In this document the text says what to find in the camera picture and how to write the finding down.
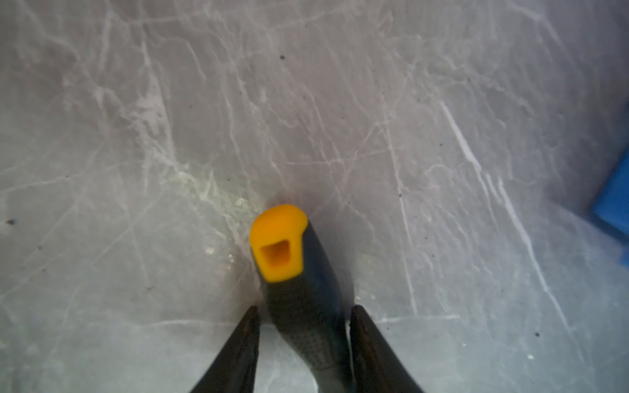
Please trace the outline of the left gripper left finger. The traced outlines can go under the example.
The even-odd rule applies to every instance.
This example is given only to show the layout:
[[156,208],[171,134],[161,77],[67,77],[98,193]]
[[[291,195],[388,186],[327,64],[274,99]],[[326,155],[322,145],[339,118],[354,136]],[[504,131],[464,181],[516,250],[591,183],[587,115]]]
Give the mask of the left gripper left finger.
[[191,393],[252,393],[259,343],[260,315],[251,306]]

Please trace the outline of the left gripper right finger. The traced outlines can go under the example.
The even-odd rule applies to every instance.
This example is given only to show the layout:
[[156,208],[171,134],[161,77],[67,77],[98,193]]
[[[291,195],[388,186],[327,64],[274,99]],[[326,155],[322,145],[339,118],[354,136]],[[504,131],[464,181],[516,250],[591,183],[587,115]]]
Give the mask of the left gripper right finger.
[[352,307],[350,341],[357,392],[424,393],[360,305]]

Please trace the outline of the black yellow handled screwdriver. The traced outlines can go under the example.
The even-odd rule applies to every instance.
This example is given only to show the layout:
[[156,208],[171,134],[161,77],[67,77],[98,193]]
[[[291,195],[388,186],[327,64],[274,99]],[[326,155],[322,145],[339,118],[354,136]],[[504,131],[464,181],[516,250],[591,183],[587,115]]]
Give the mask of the black yellow handled screwdriver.
[[250,247],[271,321],[322,392],[355,383],[342,293],[306,214],[275,206],[254,221]]

